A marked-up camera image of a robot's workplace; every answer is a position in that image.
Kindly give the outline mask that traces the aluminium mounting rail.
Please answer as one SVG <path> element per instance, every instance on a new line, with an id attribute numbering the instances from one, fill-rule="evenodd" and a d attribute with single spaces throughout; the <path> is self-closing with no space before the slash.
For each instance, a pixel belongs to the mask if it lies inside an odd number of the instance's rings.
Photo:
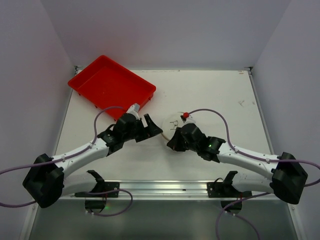
<path id="1" fill-rule="evenodd" d="M 108 192 L 123 189 L 138 198 L 164 198 L 164 197 L 208 197 L 225 198 L 226 195 L 215 192 L 213 186 L 209 186 L 212 181 L 176 181 L 176 180 L 154 180 L 154 181 L 111 181 L 104 180 L 100 184 L 97 192 Z M 75 196 L 89 198 L 94 187 L 98 185 L 96 180 L 76 179 L 66 181 L 62 190 L 62 196 Z"/>

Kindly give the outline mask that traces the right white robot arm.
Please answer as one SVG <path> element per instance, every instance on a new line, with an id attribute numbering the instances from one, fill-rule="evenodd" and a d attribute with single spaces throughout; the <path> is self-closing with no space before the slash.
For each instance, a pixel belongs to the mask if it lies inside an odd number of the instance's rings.
<path id="1" fill-rule="evenodd" d="M 193 151 L 206 161 L 230 164 L 249 170 L 230 171 L 223 182 L 213 185 L 213 191 L 226 198 L 246 196 L 250 192 L 274 194 L 280 200 L 297 205 L 300 202 L 308 174 L 296 159 L 284 152 L 281 156 L 240 151 L 222 138 L 206 136 L 194 123 L 177 127 L 166 144 L 176 152 Z"/>

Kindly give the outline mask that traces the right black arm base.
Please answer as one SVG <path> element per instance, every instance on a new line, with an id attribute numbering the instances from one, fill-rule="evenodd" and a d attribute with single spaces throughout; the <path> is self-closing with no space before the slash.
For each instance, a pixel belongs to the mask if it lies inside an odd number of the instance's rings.
<path id="1" fill-rule="evenodd" d="M 236 200 L 251 197 L 251 191 L 239 191 L 232 186 L 237 171 L 230 171 L 224 179 L 221 177 L 206 183 L 209 198 L 236 198 Z"/>

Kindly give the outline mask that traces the red plastic tray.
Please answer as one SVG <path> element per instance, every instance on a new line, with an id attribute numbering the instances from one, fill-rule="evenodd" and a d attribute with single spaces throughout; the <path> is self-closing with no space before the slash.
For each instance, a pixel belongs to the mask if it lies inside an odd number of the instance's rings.
<path id="1" fill-rule="evenodd" d="M 75 75 L 68 85 L 101 110 L 113 107 L 106 113 L 114 120 L 133 104 L 144 107 L 156 91 L 155 85 L 105 55 Z"/>

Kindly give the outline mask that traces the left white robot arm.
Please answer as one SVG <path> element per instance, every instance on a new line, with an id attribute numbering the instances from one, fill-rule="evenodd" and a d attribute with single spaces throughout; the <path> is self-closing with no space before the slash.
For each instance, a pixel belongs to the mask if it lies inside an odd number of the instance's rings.
<path id="1" fill-rule="evenodd" d="M 22 182 L 23 187 L 41 208 L 55 203 L 66 187 L 66 179 L 78 169 L 120 150 L 125 142 L 137 143 L 162 134 L 148 114 L 144 118 L 124 113 L 114 124 L 96 133 L 89 143 L 70 152 L 36 158 Z"/>

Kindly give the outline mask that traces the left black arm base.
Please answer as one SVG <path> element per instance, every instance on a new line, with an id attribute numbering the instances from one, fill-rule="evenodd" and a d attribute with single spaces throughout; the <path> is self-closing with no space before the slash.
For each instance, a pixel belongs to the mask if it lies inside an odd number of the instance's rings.
<path id="1" fill-rule="evenodd" d="M 92 215 L 101 216 L 107 206 L 107 198 L 119 196 L 120 183 L 118 181 L 105 181 L 95 170 L 87 171 L 88 179 L 93 180 L 93 187 L 89 190 L 77 190 L 74 196 L 77 198 L 98 198 L 98 200 L 85 200 L 84 208 Z"/>

